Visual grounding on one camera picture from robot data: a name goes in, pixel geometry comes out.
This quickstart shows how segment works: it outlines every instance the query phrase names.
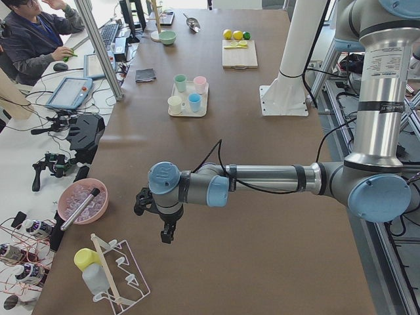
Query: white tray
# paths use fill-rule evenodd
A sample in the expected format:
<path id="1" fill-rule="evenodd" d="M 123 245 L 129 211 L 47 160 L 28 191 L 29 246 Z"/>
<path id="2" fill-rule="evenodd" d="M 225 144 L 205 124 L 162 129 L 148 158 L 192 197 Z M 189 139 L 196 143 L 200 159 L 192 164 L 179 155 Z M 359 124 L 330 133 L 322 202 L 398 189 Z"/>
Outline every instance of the white tray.
<path id="1" fill-rule="evenodd" d="M 207 97 L 209 95 L 209 84 L 205 84 L 205 92 L 201 94 L 201 108 L 198 112 L 193 112 L 188 103 L 188 95 L 196 93 L 193 81 L 186 82 L 185 92 L 179 92 L 175 84 L 172 87 L 172 96 L 177 95 L 182 99 L 182 110 L 179 114 L 173 114 L 171 109 L 168 107 L 168 114 L 173 117 L 203 117 L 207 113 Z"/>

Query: pink bowl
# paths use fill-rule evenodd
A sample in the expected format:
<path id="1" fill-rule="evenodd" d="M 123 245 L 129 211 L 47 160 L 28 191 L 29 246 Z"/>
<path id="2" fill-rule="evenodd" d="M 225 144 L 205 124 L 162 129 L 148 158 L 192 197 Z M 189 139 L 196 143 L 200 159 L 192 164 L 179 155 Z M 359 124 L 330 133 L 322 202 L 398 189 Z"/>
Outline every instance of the pink bowl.
<path id="1" fill-rule="evenodd" d="M 91 217 L 88 217 L 85 220 L 76 219 L 73 222 L 74 224 L 89 224 L 93 221 L 98 220 L 105 213 L 106 208 L 108 207 L 108 190 L 106 189 L 103 182 L 95 178 L 84 178 L 84 179 L 78 180 L 77 182 L 74 182 L 73 184 L 68 186 L 65 191 L 63 191 L 63 193 L 60 196 L 60 199 L 58 200 L 58 214 L 63 220 L 67 220 L 71 215 L 71 213 L 66 211 L 68 208 L 68 200 L 77 195 L 77 192 L 75 192 L 75 189 L 78 186 L 82 186 L 84 189 L 89 189 L 89 190 L 93 189 L 93 187 L 98 188 L 100 190 L 100 193 L 99 195 L 97 195 L 96 198 L 98 198 L 101 194 L 105 194 L 104 204 L 102 205 L 102 207 L 99 209 L 98 212 L 96 212 L 94 215 L 92 215 Z"/>

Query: computer mouse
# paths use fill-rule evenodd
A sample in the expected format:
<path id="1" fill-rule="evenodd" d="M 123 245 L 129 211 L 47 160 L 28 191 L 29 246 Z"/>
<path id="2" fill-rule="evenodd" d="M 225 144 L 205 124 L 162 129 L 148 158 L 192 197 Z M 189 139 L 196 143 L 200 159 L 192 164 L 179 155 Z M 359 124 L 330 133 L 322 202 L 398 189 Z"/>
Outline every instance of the computer mouse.
<path id="1" fill-rule="evenodd" d="M 68 65 L 64 64 L 62 62 L 59 62 L 57 64 L 54 65 L 54 67 L 52 67 L 54 69 L 54 71 L 66 71 L 68 70 Z"/>

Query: dark jacket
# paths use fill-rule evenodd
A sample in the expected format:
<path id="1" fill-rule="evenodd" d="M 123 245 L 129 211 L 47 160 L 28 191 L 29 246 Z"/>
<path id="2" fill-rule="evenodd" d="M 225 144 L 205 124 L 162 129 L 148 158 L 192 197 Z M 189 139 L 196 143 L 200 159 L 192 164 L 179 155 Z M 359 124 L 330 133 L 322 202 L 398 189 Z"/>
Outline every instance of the dark jacket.
<path id="1" fill-rule="evenodd" d="M 66 18 L 42 12 L 38 17 L 54 35 L 48 36 L 29 20 L 11 12 L 5 21 L 12 35 L 2 39 L 0 44 L 19 71 L 17 82 L 35 85 L 48 65 L 54 61 L 51 53 L 63 46 L 61 35 L 68 35 L 84 30 L 81 17 L 69 6 L 64 10 Z"/>

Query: green bowl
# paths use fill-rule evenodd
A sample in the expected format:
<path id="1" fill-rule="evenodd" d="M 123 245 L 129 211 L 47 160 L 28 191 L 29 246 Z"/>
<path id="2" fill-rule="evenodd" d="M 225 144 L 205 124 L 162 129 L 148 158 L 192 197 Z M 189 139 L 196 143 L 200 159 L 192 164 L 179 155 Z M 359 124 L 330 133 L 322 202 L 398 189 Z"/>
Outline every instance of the green bowl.
<path id="1" fill-rule="evenodd" d="M 164 45 L 172 45 L 177 38 L 177 34 L 174 31 L 162 31 L 159 34 L 159 39 Z"/>

